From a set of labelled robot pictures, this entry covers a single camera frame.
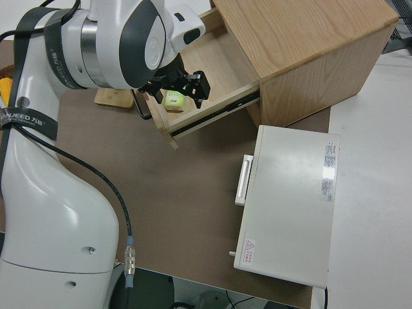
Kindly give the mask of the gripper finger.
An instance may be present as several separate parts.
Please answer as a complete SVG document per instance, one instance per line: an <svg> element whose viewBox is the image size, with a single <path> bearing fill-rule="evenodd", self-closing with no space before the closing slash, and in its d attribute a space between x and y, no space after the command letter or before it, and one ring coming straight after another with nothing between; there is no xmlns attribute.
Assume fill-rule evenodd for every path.
<svg viewBox="0 0 412 309"><path fill-rule="evenodd" d="M164 96L162 95L161 88L157 86L151 86L149 90L150 96L154 97L157 103L162 103Z"/></svg>
<svg viewBox="0 0 412 309"><path fill-rule="evenodd" d="M211 90L209 81L203 71L195 71L187 76L187 82L188 96L193 99L196 108L200 109L202 102L209 98Z"/></svg>

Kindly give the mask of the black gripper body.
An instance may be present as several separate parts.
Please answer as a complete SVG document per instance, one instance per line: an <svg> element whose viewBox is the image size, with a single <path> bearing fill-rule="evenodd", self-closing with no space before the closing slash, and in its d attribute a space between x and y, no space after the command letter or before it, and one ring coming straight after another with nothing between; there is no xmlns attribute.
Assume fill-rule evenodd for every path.
<svg viewBox="0 0 412 309"><path fill-rule="evenodd" d="M155 75L144 86L139 88L139 92L148 93L151 96L161 95L161 89L182 90L184 95L192 95L189 81L186 79L188 73L185 70L182 59L174 59L166 66L159 68Z"/></svg>

